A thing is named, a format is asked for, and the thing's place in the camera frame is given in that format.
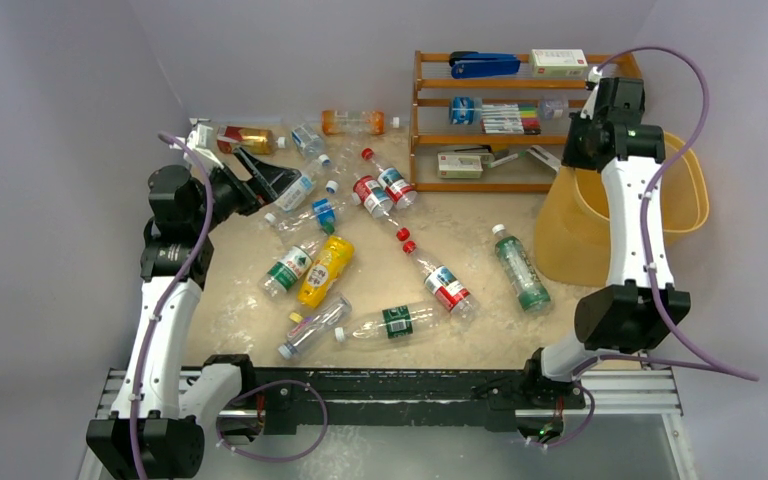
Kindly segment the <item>crushed blue label bottle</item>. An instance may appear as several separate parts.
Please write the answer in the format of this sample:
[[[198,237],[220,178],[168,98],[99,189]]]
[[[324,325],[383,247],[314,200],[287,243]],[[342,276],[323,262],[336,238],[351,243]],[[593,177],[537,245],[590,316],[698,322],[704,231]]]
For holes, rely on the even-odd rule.
[[[297,212],[266,213],[264,220],[276,233],[296,233],[327,224],[336,226],[350,206],[351,204],[347,200],[327,197],[315,200]]]

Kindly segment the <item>green label bottle green cap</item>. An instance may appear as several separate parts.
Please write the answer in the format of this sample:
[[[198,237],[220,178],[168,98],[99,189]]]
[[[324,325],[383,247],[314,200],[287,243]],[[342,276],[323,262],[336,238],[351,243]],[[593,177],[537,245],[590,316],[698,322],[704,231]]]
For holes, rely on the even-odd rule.
[[[333,224],[326,223],[297,235],[261,278],[259,286],[263,292],[269,298],[288,293],[311,268],[316,254],[335,230]]]

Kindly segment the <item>red label bottle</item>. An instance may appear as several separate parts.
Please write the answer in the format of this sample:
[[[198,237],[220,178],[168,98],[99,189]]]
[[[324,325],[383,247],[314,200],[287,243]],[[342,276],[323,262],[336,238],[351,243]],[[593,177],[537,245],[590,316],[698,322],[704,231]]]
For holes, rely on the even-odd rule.
[[[410,230],[392,213],[394,201],[386,193],[375,171],[358,162],[350,162],[347,178],[351,183],[351,200],[361,205],[379,227],[399,242],[410,239]]]
[[[377,181],[397,209],[407,209],[416,204],[418,192],[389,158],[376,153],[372,148],[363,149],[360,156],[377,172]]]
[[[445,263],[414,241],[405,242],[402,250],[416,265],[426,290],[452,317],[467,321],[477,315],[479,303]]]

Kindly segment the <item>yellow plastic bin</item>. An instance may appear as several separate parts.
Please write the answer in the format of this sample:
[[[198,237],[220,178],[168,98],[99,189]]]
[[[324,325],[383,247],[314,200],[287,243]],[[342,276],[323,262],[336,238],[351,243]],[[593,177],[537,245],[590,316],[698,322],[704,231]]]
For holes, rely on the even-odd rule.
[[[544,276],[590,287],[647,285],[645,267],[655,263],[658,286],[675,285],[666,249],[707,221],[709,199],[695,153],[671,133],[664,146],[661,164],[632,157],[601,172],[576,167],[572,146],[563,147],[535,226]]]

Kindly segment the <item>green tea bottle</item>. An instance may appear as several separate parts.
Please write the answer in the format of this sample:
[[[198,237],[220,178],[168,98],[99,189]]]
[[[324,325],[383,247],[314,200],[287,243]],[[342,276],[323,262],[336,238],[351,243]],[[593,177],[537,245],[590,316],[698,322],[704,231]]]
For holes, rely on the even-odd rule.
[[[532,266],[521,240],[511,235],[504,224],[494,225],[491,231],[495,238],[495,256],[515,291],[520,308],[532,314],[549,308],[551,297]]]

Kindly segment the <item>clear bottle dark green label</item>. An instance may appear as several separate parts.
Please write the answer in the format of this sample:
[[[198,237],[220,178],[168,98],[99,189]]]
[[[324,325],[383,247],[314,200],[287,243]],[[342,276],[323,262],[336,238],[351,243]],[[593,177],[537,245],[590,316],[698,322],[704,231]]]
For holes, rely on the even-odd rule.
[[[440,333],[449,321],[442,306],[421,301],[377,310],[336,327],[334,337],[352,348],[389,348],[410,345]]]

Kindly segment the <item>red label bottle front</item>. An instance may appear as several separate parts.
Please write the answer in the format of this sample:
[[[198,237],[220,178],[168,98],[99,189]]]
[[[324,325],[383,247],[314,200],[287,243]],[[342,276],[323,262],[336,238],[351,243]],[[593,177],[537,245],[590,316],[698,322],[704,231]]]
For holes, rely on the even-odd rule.
[[[416,265],[426,290],[452,317],[467,321],[477,315],[479,303],[445,263],[414,241],[405,242],[402,250]]]

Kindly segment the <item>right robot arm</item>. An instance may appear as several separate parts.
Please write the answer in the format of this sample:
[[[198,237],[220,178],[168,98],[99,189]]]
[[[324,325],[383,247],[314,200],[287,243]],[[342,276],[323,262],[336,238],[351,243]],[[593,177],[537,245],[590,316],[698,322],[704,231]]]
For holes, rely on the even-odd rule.
[[[600,175],[609,208],[610,263],[605,286],[581,299],[574,329],[538,349],[525,365],[521,392],[536,407],[570,396],[585,364],[658,346],[691,307],[675,288],[661,219],[665,164],[662,128],[642,122],[644,83],[602,78],[587,83],[571,117],[562,164]]]

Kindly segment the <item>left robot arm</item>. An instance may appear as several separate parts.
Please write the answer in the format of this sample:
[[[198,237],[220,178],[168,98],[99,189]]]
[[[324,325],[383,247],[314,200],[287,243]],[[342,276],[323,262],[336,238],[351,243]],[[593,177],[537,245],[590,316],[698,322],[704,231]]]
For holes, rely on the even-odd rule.
[[[234,214],[257,213],[302,178],[298,169],[268,164],[241,148],[233,155],[249,179],[210,157],[204,180],[182,165],[148,178],[153,215],[143,231],[137,337],[109,413],[90,421],[86,433],[89,449],[115,479],[194,478],[220,411],[257,399],[245,354],[210,357],[196,382],[180,387],[186,338],[214,252],[210,232]]]

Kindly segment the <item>white label bottle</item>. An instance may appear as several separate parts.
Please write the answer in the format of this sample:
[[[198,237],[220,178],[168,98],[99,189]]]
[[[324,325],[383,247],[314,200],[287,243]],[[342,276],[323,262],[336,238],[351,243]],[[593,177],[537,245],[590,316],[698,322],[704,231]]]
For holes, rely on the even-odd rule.
[[[276,209],[289,213],[299,207],[314,190],[319,178],[331,164],[327,154],[320,154],[308,160],[300,170],[300,176],[275,201]]]

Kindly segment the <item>brown tea bottle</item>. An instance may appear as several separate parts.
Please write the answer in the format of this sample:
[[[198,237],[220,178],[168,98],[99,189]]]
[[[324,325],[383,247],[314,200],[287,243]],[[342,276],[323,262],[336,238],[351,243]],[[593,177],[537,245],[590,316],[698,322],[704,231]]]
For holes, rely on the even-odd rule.
[[[286,138],[276,136],[272,130],[234,125],[220,126],[216,142],[219,150],[225,154],[243,148],[254,155],[272,155],[279,149],[287,148]]]

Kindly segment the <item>small clear jar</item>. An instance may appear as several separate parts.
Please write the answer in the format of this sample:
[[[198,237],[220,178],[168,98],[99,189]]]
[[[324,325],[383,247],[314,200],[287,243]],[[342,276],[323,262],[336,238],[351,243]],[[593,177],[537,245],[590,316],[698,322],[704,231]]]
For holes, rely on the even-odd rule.
[[[538,115],[542,121],[560,120],[568,108],[569,102],[565,98],[544,98],[538,103]]]

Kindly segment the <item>white green box top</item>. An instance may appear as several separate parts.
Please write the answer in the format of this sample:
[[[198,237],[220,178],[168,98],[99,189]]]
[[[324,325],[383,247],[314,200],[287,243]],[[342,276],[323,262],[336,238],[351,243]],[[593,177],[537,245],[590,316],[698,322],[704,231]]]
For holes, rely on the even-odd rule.
[[[529,64],[535,77],[578,77],[588,69],[581,49],[532,49]]]

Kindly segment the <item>orange label bottle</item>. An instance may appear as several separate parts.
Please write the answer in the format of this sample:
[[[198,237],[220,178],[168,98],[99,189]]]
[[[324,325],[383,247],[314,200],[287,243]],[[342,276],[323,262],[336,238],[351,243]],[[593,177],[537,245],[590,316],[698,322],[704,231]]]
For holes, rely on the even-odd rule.
[[[321,127],[325,135],[365,133],[382,135],[388,129],[402,126],[401,118],[389,116],[380,110],[323,110]]]

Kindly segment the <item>yellow juice bottle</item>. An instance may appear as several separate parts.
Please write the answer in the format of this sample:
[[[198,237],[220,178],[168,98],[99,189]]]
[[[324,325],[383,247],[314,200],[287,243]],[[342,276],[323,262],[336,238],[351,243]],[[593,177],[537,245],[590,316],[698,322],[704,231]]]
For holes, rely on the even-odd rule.
[[[350,241],[331,235],[314,259],[297,294],[298,302],[306,308],[317,308],[340,278],[355,253]]]

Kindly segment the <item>coloured marker pack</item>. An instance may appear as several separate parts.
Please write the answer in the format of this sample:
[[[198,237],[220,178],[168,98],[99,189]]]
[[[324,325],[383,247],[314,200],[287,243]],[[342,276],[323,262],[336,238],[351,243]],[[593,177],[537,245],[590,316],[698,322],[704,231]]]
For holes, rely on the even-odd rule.
[[[481,127],[485,134],[539,135],[542,133],[533,104],[489,104],[482,107]]]

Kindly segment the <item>wooden shelf rack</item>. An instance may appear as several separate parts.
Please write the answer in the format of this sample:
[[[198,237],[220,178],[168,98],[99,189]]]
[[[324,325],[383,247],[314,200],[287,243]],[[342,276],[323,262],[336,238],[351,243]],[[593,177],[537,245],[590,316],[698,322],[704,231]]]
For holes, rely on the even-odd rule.
[[[501,192],[545,193],[554,181],[555,173],[543,167],[526,151],[534,145],[560,155],[569,130],[569,115],[583,108],[589,95],[585,81],[595,65],[604,67],[607,76],[638,78],[641,75],[635,58],[630,54],[619,57],[585,55],[588,69],[578,77],[535,77],[529,55],[513,54],[521,60],[516,74],[454,79],[450,74],[448,57],[451,53],[416,52],[412,110],[409,128],[410,181],[420,192]],[[565,98],[569,108],[560,120],[542,121],[539,135],[485,134],[481,121],[473,125],[451,125],[449,103],[458,96],[479,97],[483,106],[489,104],[533,104],[544,98]],[[437,154],[461,152],[478,154],[482,158],[483,174],[478,179],[441,179],[437,176]]]

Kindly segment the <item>blue tape roll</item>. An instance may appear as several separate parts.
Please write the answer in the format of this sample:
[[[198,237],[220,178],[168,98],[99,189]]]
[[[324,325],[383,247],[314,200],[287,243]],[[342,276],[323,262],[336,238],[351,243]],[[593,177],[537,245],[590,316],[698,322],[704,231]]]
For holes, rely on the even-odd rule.
[[[448,118],[451,125],[473,125],[482,117],[483,101],[479,97],[458,96],[451,99]]]

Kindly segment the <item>blue stapler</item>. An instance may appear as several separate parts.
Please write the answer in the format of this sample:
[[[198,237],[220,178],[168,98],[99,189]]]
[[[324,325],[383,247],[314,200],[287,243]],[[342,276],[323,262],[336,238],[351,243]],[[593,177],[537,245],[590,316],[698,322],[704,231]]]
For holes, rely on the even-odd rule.
[[[489,78],[516,74],[521,60],[513,54],[455,51],[448,57],[454,79]]]

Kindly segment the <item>white box lower shelf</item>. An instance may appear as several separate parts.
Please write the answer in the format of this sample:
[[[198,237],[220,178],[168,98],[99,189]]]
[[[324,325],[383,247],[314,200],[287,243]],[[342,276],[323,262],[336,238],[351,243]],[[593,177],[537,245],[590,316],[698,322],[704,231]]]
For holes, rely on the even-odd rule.
[[[441,179],[478,179],[483,171],[482,158],[478,154],[461,152],[437,154],[437,176]]]

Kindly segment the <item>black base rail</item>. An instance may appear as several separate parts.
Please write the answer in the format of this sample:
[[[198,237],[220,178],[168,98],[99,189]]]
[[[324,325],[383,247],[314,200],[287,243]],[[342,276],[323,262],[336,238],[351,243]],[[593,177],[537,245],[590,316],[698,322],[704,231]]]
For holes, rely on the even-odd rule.
[[[554,435],[566,413],[582,413],[584,391],[520,369],[329,369],[254,367],[221,416],[251,419],[267,435],[300,426],[480,427]]]

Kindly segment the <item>aluminium frame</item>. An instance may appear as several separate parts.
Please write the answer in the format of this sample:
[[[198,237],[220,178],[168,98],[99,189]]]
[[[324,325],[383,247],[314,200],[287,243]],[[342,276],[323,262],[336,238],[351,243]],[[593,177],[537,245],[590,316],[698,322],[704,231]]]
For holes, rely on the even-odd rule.
[[[182,369],[181,389],[187,390],[196,382],[203,366]],[[657,416],[665,427],[667,442],[679,477],[682,479],[696,477],[692,454],[681,424],[682,410],[678,388],[670,370],[598,369],[585,373],[574,386],[583,389],[587,405],[584,412],[566,413],[567,415]],[[219,418],[225,419],[221,414],[228,404],[220,411]],[[560,431],[554,435],[519,433],[525,440],[547,447],[557,443],[561,437]]]

